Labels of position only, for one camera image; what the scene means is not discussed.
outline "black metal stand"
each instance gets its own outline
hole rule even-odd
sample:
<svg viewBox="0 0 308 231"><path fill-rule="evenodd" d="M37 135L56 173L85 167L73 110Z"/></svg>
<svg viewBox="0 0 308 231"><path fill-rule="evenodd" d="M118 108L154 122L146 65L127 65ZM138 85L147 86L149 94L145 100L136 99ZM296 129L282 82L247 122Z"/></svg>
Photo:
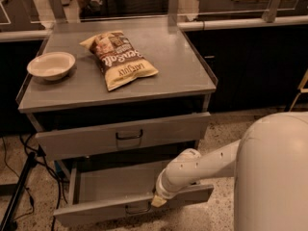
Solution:
<svg viewBox="0 0 308 231"><path fill-rule="evenodd" d="M11 198L11 201L9 203L9 206L7 208L7 211L2 219L0 230L1 231L11 231L15 230L17 228L16 223L12 222L13 213L15 211L15 208L18 204L19 197L22 194L25 182L27 180L29 171L32 167L34 167L35 164L35 156L36 154L34 152L31 152L28 156L28 159L22 169L22 172L20 174L19 180L17 184L15 185L13 189L13 195Z"/></svg>

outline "person in black clothing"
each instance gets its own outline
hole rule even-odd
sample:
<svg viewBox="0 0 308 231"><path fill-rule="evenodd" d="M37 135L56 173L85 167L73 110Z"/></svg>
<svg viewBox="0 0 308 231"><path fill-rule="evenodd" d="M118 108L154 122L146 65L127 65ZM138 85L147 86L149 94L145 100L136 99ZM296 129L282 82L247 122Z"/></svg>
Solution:
<svg viewBox="0 0 308 231"><path fill-rule="evenodd" d="M101 0L93 6L91 0L77 1L81 18L164 14L168 3L168 0Z"/></svg>

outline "drawer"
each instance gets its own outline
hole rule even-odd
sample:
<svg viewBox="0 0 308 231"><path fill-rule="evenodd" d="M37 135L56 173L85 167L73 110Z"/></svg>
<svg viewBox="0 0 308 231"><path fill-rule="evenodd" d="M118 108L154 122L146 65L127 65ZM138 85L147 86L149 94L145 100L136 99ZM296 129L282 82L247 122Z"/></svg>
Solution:
<svg viewBox="0 0 308 231"><path fill-rule="evenodd" d="M87 157L204 138L209 113L37 133L48 160Z"/></svg>
<svg viewBox="0 0 308 231"><path fill-rule="evenodd" d="M160 208L151 206L159 173L169 161L71 172L68 204L54 216L64 226L127 218L169 208L206 202L212 185L191 185Z"/></svg>

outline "brown snack bag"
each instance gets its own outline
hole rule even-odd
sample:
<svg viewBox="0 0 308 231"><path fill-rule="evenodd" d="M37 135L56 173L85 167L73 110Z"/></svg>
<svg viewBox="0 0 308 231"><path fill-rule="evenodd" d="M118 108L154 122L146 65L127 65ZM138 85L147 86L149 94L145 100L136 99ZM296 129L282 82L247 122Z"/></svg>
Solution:
<svg viewBox="0 0 308 231"><path fill-rule="evenodd" d="M158 70L134 49L122 31L102 33L80 44L100 60L108 90L158 73Z"/></svg>

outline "open drawer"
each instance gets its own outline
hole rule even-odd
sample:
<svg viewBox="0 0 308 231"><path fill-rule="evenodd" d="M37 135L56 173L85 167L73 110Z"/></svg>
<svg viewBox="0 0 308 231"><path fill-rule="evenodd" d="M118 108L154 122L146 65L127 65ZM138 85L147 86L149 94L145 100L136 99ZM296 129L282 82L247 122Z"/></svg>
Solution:
<svg viewBox="0 0 308 231"><path fill-rule="evenodd" d="M37 133L48 160L85 157L204 138L209 113Z"/></svg>
<svg viewBox="0 0 308 231"><path fill-rule="evenodd" d="M206 202L212 185L191 185L160 208L151 206L156 179L169 161L82 171L75 164L68 205L54 216L64 226L126 218Z"/></svg>

